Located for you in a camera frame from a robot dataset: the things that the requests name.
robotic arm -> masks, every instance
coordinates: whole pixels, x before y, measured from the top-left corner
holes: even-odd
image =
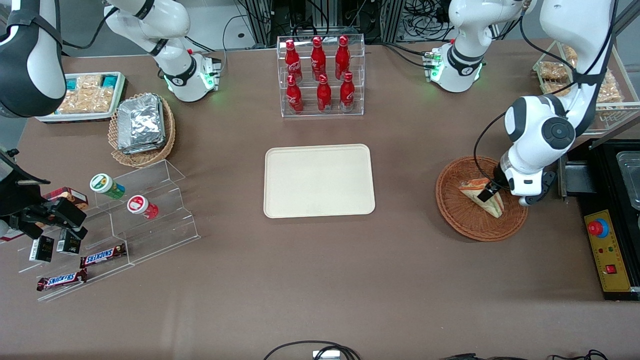
[[[0,37],[0,115],[44,116],[64,100],[59,0],[12,0],[7,34]],[[186,9],[174,0],[111,0],[108,24],[148,51],[164,71],[170,90],[183,101],[196,101],[215,90],[212,59],[190,54],[178,38],[189,32]],[[23,171],[17,150],[0,149],[0,236],[9,227],[32,238],[36,223],[62,227],[84,238],[86,215],[66,199],[48,201],[40,185],[49,184]]]
[[[569,151],[595,117],[611,55],[608,29],[613,1],[545,0],[540,13],[542,28],[578,54],[575,84],[565,96],[524,96],[509,107],[504,126],[513,146],[501,157],[495,179],[480,199],[488,200],[501,186],[521,196],[523,206],[534,204],[546,194],[555,174],[544,168]]]
[[[184,6],[174,0],[109,0],[104,9],[107,24],[115,32],[152,55],[164,72],[175,96],[186,102],[200,100],[217,90],[219,63],[201,54],[191,54],[180,38],[189,33],[191,23]]]
[[[174,0],[110,3],[114,6],[105,8],[109,27],[154,57],[178,99],[197,101],[216,89],[219,64],[189,54],[179,40],[190,28],[184,6]],[[0,37],[0,115],[51,114],[66,92],[59,0],[12,0],[11,7],[7,34]]]
[[[58,0],[13,0],[0,37],[0,115],[48,115],[64,100],[58,11]]]
[[[484,54],[493,40],[489,26],[519,18],[531,11],[536,1],[452,0],[449,18],[458,29],[458,36],[453,44],[431,51],[433,70],[428,80],[449,92],[468,90],[477,79]]]

round wicker basket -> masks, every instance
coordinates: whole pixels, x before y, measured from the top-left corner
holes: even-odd
[[[136,99],[142,95],[144,94],[134,95],[130,99]],[[109,144],[115,149],[111,152],[111,155],[114,159],[118,160],[119,163],[130,167],[143,168],[147,165],[157,163],[169,155],[173,148],[173,143],[175,143],[175,120],[173,119],[173,113],[166,100],[162,99],[162,104],[164,111],[164,131],[166,133],[166,145],[162,149],[139,152],[132,155],[123,154],[122,151],[118,150],[118,112],[116,111],[111,116],[107,138],[109,139]]]
[[[491,158],[478,158],[480,167],[487,174],[493,173],[498,164]],[[482,177],[473,156],[458,158],[448,164],[436,182],[436,201],[445,220],[460,234],[478,241],[500,241],[515,234],[527,219],[529,209],[518,204],[518,198],[500,190],[504,212],[494,218],[463,194],[461,182]]]

red emergency stop button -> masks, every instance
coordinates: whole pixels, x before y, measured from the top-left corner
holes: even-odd
[[[593,236],[605,238],[609,235],[609,224],[604,219],[597,218],[587,225],[587,231]]]

brown tabletop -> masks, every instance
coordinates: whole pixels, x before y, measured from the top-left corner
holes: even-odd
[[[420,48],[429,49],[430,45]],[[343,343],[363,359],[437,359],[463,352],[543,359],[589,348],[640,352],[638,304],[604,302],[575,200],[535,205],[514,237],[470,241],[435,204],[451,160],[519,95],[538,94],[538,53],[501,41],[467,92],[427,84],[380,46],[367,50],[363,117],[283,120],[273,51],[228,54],[221,90],[181,103],[150,56],[65,59],[67,72],[117,70],[127,95],[164,96],[177,120],[169,160],[187,178],[185,207],[202,239],[50,303],[17,274],[21,238],[0,245],[3,359],[262,359],[295,340]],[[110,156],[107,124],[30,120],[19,161],[89,192],[98,172],[130,171]],[[262,212],[272,147],[364,143],[376,210],[366,216],[272,220]],[[480,153],[509,146],[497,124]],[[273,359],[309,359],[313,346]]]

red switch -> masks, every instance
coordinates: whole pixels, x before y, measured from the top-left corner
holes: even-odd
[[[592,221],[587,226],[587,230],[589,230],[589,234],[593,236],[598,236],[602,234],[604,231],[604,226],[599,221]]]

